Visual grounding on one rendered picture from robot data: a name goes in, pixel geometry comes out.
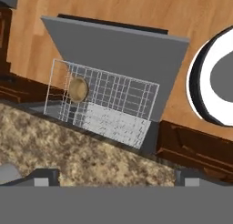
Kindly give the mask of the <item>tan round cup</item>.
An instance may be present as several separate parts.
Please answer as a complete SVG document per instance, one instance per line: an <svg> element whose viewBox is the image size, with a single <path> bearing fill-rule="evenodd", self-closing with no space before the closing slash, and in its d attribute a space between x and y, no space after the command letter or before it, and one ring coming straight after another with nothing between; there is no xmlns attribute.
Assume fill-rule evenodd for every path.
<svg viewBox="0 0 233 224"><path fill-rule="evenodd" d="M68 94L74 102L84 101L88 94L88 84L85 79L81 76L74 77L70 82Z"/></svg>

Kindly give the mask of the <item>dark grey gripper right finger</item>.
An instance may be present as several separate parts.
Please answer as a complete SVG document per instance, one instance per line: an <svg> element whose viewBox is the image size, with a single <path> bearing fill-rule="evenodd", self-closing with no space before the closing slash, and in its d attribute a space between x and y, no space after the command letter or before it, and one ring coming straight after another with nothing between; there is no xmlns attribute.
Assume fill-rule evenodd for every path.
<svg viewBox="0 0 233 224"><path fill-rule="evenodd" d="M193 170L177 170L175 185L180 187L233 187L232 183L227 183L218 179L209 178L205 176L203 173L199 173Z"/></svg>

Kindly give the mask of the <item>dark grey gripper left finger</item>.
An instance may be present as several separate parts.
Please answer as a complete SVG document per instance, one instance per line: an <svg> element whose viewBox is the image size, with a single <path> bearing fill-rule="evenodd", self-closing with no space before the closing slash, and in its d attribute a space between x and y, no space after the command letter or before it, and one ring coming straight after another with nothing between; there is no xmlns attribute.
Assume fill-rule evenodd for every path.
<svg viewBox="0 0 233 224"><path fill-rule="evenodd" d="M59 187L59 175L60 172L56 168L37 168L26 177L1 184L1 187Z"/></svg>

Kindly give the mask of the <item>dark wooden cupboard run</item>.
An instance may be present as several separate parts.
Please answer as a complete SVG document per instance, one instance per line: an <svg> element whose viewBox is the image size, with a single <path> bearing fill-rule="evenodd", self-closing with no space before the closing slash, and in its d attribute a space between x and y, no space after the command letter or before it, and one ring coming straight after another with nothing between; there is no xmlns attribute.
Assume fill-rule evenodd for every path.
<svg viewBox="0 0 233 224"><path fill-rule="evenodd" d="M0 99L17 104L43 102L48 85L24 78L10 72L11 64L6 61L12 10L0 6Z"/></svg>

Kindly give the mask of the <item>white and black round object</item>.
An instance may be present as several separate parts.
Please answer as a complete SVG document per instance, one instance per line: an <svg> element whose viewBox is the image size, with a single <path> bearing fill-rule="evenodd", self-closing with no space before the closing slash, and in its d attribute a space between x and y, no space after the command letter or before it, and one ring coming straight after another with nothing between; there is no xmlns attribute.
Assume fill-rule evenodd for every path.
<svg viewBox="0 0 233 224"><path fill-rule="evenodd" d="M186 91L200 119L233 127L233 25L196 52L188 68Z"/></svg>

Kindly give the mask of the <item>dark wooden drawer front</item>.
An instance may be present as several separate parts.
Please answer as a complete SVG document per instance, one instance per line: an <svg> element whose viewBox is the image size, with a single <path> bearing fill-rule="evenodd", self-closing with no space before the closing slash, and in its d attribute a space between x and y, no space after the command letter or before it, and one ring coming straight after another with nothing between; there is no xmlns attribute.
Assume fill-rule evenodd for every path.
<svg viewBox="0 0 233 224"><path fill-rule="evenodd" d="M233 184L233 141L161 121L156 155Z"/></svg>

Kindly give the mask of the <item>pale grey rounded object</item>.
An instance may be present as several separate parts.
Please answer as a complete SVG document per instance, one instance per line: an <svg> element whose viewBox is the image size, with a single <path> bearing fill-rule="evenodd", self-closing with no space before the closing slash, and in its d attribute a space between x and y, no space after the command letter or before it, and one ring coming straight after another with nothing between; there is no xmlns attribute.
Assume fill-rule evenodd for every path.
<svg viewBox="0 0 233 224"><path fill-rule="evenodd" d="M22 176L13 164L3 164L0 166L0 185L20 179Z"/></svg>

